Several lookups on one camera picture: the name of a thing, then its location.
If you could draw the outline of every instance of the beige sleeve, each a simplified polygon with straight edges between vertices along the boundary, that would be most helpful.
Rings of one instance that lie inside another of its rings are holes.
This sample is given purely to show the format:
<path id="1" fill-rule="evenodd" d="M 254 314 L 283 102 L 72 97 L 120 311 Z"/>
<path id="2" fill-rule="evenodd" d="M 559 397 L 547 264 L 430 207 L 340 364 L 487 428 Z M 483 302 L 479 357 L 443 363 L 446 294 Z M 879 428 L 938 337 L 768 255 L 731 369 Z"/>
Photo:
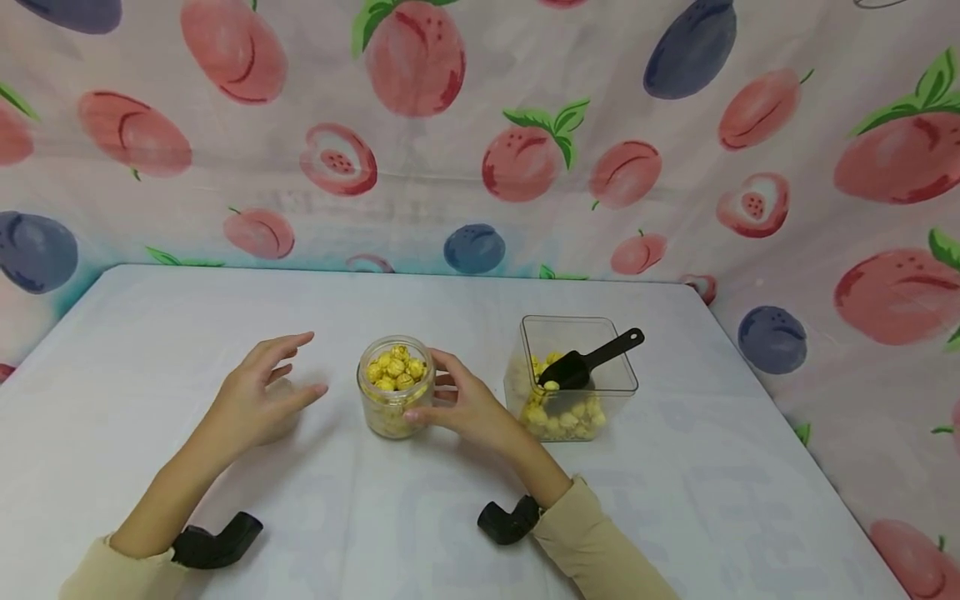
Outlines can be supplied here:
<path id="1" fill-rule="evenodd" d="M 586 600 L 679 600 L 579 476 L 543 514 L 534 537 Z"/>
<path id="2" fill-rule="evenodd" d="M 99 538 L 60 588 L 60 600 L 173 600 L 188 569 L 174 564 L 171 548 L 149 559 L 128 558 Z"/>

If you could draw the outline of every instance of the forearm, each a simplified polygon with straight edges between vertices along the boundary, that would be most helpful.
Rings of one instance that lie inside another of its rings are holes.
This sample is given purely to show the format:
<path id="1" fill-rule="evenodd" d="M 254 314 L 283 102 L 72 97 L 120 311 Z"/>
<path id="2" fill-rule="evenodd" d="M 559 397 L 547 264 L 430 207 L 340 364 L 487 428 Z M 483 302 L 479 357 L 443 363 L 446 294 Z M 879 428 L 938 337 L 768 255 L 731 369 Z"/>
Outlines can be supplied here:
<path id="1" fill-rule="evenodd" d="M 501 455 L 537 504 L 549 509 L 573 486 L 546 448 L 521 427 L 511 436 Z"/>
<path id="2" fill-rule="evenodd" d="M 223 469 L 185 446 L 156 475 L 110 547 L 134 559 L 166 552 Z"/>

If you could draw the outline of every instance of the jar rim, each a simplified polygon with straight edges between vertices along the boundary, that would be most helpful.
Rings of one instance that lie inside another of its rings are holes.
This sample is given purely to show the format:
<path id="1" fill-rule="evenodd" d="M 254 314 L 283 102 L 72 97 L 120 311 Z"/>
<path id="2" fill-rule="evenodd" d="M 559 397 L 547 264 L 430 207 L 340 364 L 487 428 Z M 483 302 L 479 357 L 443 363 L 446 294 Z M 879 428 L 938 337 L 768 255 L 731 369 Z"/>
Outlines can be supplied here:
<path id="1" fill-rule="evenodd" d="M 386 390 L 377 388 L 375 382 L 370 381 L 370 379 L 367 377 L 367 366 L 372 362 L 374 356 L 382 351 L 384 347 L 392 347 L 397 345 L 404 345 L 413 348 L 423 360 L 425 372 L 423 379 L 406 390 L 394 390 L 392 392 L 388 392 Z M 374 340 L 369 346 L 367 346 L 367 349 L 363 351 L 363 354 L 360 355 L 360 362 L 357 363 L 357 385 L 359 385 L 361 389 L 369 389 L 371 392 L 375 390 L 376 394 L 390 400 L 391 404 L 394 403 L 394 400 L 396 400 L 396 404 L 399 404 L 400 400 L 403 400 L 407 396 L 412 396 L 416 392 L 419 392 L 429 385 L 430 381 L 433 380 L 435 371 L 436 367 L 433 363 L 433 356 L 431 356 L 430 349 L 423 342 L 417 338 L 407 335 L 388 335 L 378 340 Z"/>

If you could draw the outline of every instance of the left hand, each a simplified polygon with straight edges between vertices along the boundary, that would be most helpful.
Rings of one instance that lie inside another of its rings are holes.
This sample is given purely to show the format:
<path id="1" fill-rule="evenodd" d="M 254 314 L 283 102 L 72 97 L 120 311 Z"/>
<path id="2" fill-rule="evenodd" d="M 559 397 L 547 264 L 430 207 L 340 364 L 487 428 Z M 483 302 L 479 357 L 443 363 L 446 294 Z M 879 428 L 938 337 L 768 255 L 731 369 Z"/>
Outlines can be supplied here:
<path id="1" fill-rule="evenodd" d="M 260 445 L 279 423 L 326 394 L 325 384 L 295 390 L 280 399 L 268 399 L 266 388 L 293 369 L 276 365 L 297 355 L 313 339 L 313 332 L 286 335 L 257 344 L 240 365 L 227 375 L 220 392 L 185 450 L 216 468 L 226 468 L 241 454 Z"/>

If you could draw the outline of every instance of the scoop handle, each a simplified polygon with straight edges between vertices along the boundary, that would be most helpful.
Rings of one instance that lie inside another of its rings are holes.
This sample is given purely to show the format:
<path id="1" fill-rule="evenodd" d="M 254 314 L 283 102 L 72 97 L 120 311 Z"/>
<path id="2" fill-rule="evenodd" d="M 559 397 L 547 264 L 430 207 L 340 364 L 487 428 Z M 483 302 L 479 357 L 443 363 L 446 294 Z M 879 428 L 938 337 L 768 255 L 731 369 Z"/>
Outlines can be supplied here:
<path id="1" fill-rule="evenodd" d="M 584 356 L 584 362 L 587 363 L 587 369 L 593 371 L 595 367 L 606 363 L 629 349 L 636 348 L 643 344 L 643 332 L 639 327 L 628 329 L 623 334 L 613 338 L 600 348 L 594 350 L 587 356 Z"/>

